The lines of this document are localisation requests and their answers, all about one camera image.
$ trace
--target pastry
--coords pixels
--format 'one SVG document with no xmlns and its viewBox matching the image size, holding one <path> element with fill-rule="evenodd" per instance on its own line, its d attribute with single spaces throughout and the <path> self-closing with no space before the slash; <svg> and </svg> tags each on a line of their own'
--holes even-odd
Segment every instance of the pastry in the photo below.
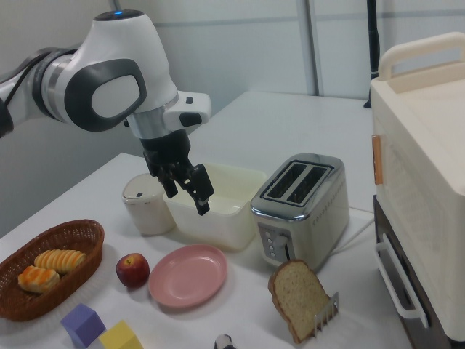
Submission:
<svg viewBox="0 0 465 349">
<path fill-rule="evenodd" d="M 18 277 L 22 289 L 29 292 L 44 293 L 60 281 L 55 270 L 37 268 L 29 265 Z"/>
<path fill-rule="evenodd" d="M 51 249 L 37 256 L 34 260 L 34 265 L 38 268 L 53 269 L 59 274 L 66 274 L 85 259 L 86 254 L 80 251 Z"/>
</svg>

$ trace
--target red apple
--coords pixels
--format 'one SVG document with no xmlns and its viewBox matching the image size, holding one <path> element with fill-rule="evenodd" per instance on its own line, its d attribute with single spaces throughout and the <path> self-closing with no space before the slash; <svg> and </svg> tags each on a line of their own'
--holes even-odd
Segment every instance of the red apple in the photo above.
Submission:
<svg viewBox="0 0 465 349">
<path fill-rule="evenodd" d="M 116 275 L 126 287 L 141 287 L 147 281 L 149 274 L 148 262 L 140 253 L 128 254 L 116 264 Z"/>
</svg>

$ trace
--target bread roll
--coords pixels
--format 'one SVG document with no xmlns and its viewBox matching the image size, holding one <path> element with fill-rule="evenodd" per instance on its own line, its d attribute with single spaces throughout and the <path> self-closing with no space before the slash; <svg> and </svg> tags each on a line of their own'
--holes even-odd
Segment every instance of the bread roll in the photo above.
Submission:
<svg viewBox="0 0 465 349">
<path fill-rule="evenodd" d="M 86 254 L 80 251 L 51 249 L 37 256 L 34 260 L 34 265 L 38 268 L 53 269 L 57 273 L 66 274 L 85 259 Z"/>
<path fill-rule="evenodd" d="M 307 264 L 303 260 L 283 263 L 271 276 L 268 289 L 294 342 L 299 344 L 314 335 L 315 315 L 328 303 L 329 296 Z"/>
<path fill-rule="evenodd" d="M 29 292 L 44 293 L 60 281 L 55 270 L 37 268 L 29 265 L 18 277 L 22 289 Z"/>
</svg>

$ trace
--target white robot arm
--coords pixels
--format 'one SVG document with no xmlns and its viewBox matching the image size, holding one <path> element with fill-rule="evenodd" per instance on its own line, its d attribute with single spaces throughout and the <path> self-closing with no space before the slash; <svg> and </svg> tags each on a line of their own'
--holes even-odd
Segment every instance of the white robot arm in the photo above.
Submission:
<svg viewBox="0 0 465 349">
<path fill-rule="evenodd" d="M 37 116 L 93 132 L 127 120 L 151 175 L 170 198 L 178 182 L 199 214 L 214 190 L 205 167 L 187 157 L 185 127 L 210 115 L 208 95 L 177 90 L 150 18 L 130 9 L 98 15 L 77 50 L 40 50 L 0 81 L 0 137 Z"/>
</svg>

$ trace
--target white table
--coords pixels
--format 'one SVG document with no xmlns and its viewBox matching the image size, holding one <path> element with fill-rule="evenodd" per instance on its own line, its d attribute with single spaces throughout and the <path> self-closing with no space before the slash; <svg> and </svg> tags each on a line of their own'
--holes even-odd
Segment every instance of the white table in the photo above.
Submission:
<svg viewBox="0 0 465 349">
<path fill-rule="evenodd" d="M 358 208 L 351 209 L 343 244 L 373 217 L 363 211 L 371 209 L 374 189 L 371 117 L 362 104 L 359 100 L 248 92 L 191 135 L 191 159 L 260 169 L 271 175 L 297 152 L 338 156 L 346 164 L 350 204 Z M 280 142 L 272 139 L 278 135 Z M 128 292 L 119 282 L 115 265 L 123 255 L 140 252 L 154 267 L 166 254 L 194 242 L 176 229 L 163 236 L 138 233 L 121 202 L 121 192 L 130 179 L 145 172 L 142 158 L 120 154 L 0 239 L 0 260 L 4 260 L 38 233 L 68 220 L 89 218 L 105 229 L 104 257 L 96 273 L 41 318 L 26 323 L 0 319 L 0 348 L 74 348 L 60 320 L 80 302 L 95 309 L 107 328 L 125 320 L 146 349 L 213 348 L 219 334 L 232 336 L 238 349 L 295 348 L 271 302 L 267 282 L 274 268 L 262 259 L 257 241 L 243 252 L 226 254 L 225 284 L 207 303 L 190 310 L 162 308 L 146 286 Z M 377 270 L 374 243 L 372 225 L 318 272 L 329 295 L 339 291 L 341 310 L 316 339 L 300 348 L 410 347 Z M 90 346 L 101 347 L 98 340 Z"/>
</svg>

